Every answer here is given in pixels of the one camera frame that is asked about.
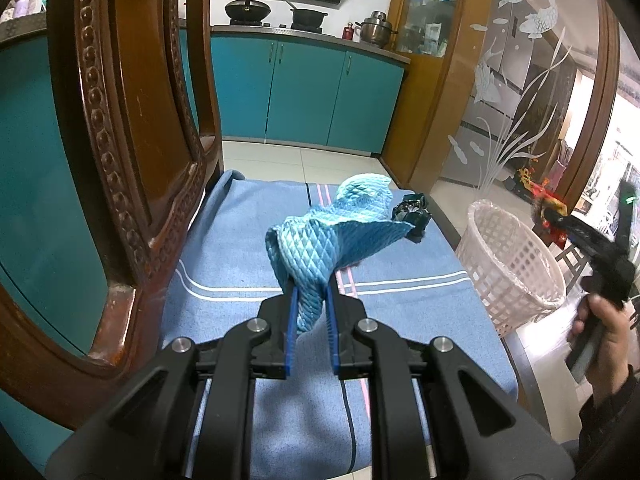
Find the person dark sleeve forearm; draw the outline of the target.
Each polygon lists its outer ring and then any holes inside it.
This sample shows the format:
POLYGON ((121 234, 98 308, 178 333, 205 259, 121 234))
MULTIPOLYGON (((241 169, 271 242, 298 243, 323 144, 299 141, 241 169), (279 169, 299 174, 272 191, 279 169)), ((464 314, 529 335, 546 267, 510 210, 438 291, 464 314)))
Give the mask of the person dark sleeve forearm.
POLYGON ((590 396, 579 417, 576 479, 638 479, 639 381, 634 370, 628 367, 622 388, 598 406, 590 396))

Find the person right hand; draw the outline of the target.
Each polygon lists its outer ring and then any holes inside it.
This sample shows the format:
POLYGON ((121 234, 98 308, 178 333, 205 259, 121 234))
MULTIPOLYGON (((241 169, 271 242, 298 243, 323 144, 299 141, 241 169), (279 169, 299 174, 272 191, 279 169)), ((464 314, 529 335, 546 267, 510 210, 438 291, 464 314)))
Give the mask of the person right hand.
POLYGON ((618 393, 629 377, 630 323, 624 310, 617 309, 614 304, 597 294, 588 294, 580 300, 567 335, 567 341, 572 347, 590 318, 597 318, 604 327, 598 356, 586 373, 592 387, 593 405, 597 408, 610 396, 618 393))

